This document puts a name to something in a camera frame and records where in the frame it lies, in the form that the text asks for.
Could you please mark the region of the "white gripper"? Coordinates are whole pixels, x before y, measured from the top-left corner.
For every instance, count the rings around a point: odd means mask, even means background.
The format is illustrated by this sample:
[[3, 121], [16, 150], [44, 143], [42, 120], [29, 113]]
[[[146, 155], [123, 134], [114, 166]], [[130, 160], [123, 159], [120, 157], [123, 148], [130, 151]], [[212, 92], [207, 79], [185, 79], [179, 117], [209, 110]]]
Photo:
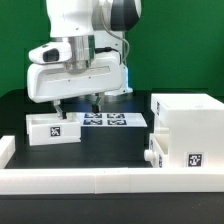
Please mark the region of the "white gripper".
[[[28, 96], [36, 103], [53, 101], [53, 107], [60, 119], [66, 119], [61, 109], [61, 99], [101, 93], [119, 89], [122, 85], [120, 56], [111, 51], [95, 56], [87, 69], [66, 70], [63, 63], [38, 65], [28, 69]], [[96, 94], [92, 112], [101, 111], [102, 96]]]

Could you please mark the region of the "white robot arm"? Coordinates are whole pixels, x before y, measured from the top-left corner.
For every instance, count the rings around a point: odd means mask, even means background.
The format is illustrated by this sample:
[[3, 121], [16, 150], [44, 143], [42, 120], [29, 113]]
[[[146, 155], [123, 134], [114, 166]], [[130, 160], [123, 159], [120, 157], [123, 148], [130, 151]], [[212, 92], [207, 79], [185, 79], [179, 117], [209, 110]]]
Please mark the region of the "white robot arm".
[[29, 98], [51, 101], [59, 118], [62, 99], [117, 90], [124, 58], [95, 47], [95, 33], [129, 31], [141, 16], [141, 0], [46, 0], [52, 41], [29, 52]]

